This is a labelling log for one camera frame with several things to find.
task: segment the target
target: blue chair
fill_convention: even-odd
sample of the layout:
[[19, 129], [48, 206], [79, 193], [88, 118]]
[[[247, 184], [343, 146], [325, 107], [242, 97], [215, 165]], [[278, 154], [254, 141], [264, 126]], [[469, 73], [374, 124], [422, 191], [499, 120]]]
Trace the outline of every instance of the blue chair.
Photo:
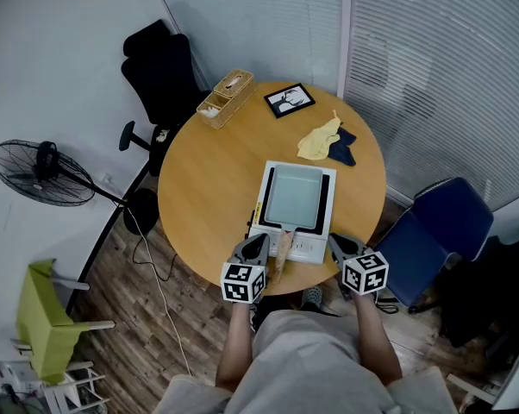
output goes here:
[[464, 179], [424, 189], [376, 247], [390, 265], [388, 287], [411, 306], [450, 254], [476, 259], [492, 223], [491, 210]]

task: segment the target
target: standing fan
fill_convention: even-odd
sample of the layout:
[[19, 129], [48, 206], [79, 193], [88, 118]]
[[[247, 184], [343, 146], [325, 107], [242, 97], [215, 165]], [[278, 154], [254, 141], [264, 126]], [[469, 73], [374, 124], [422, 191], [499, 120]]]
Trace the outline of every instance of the standing fan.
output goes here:
[[25, 197], [60, 207], [83, 205], [98, 193], [124, 207], [123, 221], [135, 235], [140, 234], [139, 229], [148, 233], [158, 220], [158, 199], [153, 191], [139, 189], [127, 199], [115, 197], [97, 187], [82, 166], [50, 141], [2, 142], [0, 179]]

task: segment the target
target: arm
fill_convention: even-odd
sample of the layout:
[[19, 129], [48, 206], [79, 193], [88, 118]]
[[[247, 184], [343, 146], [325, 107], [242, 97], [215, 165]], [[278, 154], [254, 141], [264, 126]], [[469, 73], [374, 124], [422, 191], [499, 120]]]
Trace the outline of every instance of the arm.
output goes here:
[[396, 351], [384, 331], [371, 295], [353, 294], [360, 323], [361, 365], [377, 375], [384, 386], [403, 377]]
[[216, 374], [216, 386], [234, 392], [252, 363], [250, 305], [233, 304], [227, 339]]

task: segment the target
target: framed picture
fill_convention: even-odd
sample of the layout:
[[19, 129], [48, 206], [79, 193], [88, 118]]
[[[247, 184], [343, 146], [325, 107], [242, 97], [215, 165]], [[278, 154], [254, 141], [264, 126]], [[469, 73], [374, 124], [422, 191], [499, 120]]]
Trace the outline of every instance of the framed picture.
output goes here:
[[315, 104], [315, 100], [299, 83], [265, 95], [264, 98], [277, 118]]

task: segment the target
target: black picture frame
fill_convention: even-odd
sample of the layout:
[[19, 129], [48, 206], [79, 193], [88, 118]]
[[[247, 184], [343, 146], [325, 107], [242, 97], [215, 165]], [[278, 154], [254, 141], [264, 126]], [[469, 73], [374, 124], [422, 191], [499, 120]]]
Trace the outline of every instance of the black picture frame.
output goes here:
[[[305, 96], [309, 99], [309, 101], [307, 103], [301, 103], [301, 104], [295, 106], [293, 109], [288, 109], [288, 110], [285, 110], [283, 112], [281, 112], [278, 109], [278, 105], [276, 105], [275, 103], [272, 103], [271, 101], [269, 101], [270, 97], [274, 97], [275, 95], [278, 95], [279, 93], [291, 91], [294, 88], [298, 88], [300, 91], [302, 91], [305, 94]], [[277, 118], [281, 118], [282, 116], [289, 115], [289, 114], [291, 114], [293, 112], [296, 112], [297, 110], [300, 110], [300, 109], [309, 107], [312, 104], [315, 104], [315, 100], [310, 95], [310, 93], [306, 91], [305, 87], [303, 87], [303, 85], [301, 83], [298, 83], [298, 84], [292, 85], [292, 86], [288, 86], [288, 87], [285, 87], [284, 89], [281, 89], [279, 91], [270, 93], [269, 95], [265, 95], [264, 99], [266, 100], [267, 105], [270, 107], [273, 115], [275, 115], [275, 117], [277, 117]]]

